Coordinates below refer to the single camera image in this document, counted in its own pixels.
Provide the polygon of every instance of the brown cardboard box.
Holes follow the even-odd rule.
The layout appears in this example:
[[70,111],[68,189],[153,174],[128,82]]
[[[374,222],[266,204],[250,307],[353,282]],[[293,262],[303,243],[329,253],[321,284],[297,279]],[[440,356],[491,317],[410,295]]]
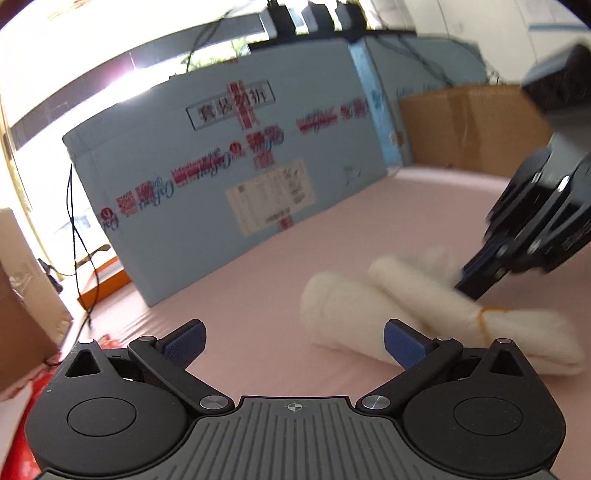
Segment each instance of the brown cardboard box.
[[512,177],[552,130],[518,85],[464,86],[400,100],[415,163]]
[[31,317],[0,265],[0,392],[58,351]]
[[58,351],[72,316],[10,209],[0,209],[0,392]]

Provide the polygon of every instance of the pink mat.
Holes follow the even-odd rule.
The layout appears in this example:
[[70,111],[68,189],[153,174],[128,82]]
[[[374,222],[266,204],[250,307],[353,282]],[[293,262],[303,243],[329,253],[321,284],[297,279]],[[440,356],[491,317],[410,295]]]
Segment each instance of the pink mat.
[[[356,353],[312,345],[300,324],[300,296],[318,271],[362,277],[376,257],[445,246],[462,261],[480,247],[485,215],[505,180],[407,168],[271,238],[160,304],[148,308],[133,285],[101,302],[93,336],[127,343],[164,336],[191,318],[207,326],[207,348],[188,370],[238,401],[241,395],[348,395],[355,402],[400,372]],[[589,350],[591,249],[550,275],[506,277],[487,306],[547,307],[568,315]],[[591,456],[591,374],[546,378],[567,421],[554,466],[564,480],[587,480]]]

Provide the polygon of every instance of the orange box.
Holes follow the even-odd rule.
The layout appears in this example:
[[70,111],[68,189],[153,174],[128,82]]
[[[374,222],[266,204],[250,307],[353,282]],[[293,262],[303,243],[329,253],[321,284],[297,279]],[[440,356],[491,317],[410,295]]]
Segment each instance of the orange box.
[[[96,271],[99,274],[99,296],[96,301],[101,301],[107,298],[109,295],[131,282],[129,275],[119,261],[119,257],[113,257],[107,260],[100,267],[97,267]],[[88,310],[95,301],[95,296],[96,277],[95,273],[92,272],[88,282],[86,282],[86,285],[81,291],[80,297],[78,297],[78,303],[83,309]]]

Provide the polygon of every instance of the white cloth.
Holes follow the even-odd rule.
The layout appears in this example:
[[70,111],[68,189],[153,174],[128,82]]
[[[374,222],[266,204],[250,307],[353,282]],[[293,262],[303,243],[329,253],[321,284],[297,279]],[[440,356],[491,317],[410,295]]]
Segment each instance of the white cloth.
[[583,349],[565,317],[550,310],[483,309],[453,288],[459,269],[452,265],[444,251],[432,251],[415,259],[378,258],[368,271],[370,283],[317,274],[302,295],[302,322],[315,343],[392,364],[384,325],[397,318],[424,335],[451,336],[466,347],[511,338],[539,374],[584,370]]
[[384,319],[390,318],[423,330],[392,298],[368,282],[318,273],[301,297],[301,320],[314,343],[398,365],[384,346]]

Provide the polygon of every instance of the ribbed gray surface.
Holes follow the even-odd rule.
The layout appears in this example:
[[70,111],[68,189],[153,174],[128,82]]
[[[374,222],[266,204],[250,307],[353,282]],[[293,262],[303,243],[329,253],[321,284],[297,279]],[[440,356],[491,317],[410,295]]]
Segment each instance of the ribbed gray surface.
[[[197,422],[174,455],[126,480],[460,478],[415,455],[389,420],[357,414],[342,398],[246,398],[230,415]],[[541,472],[527,480],[553,478]]]

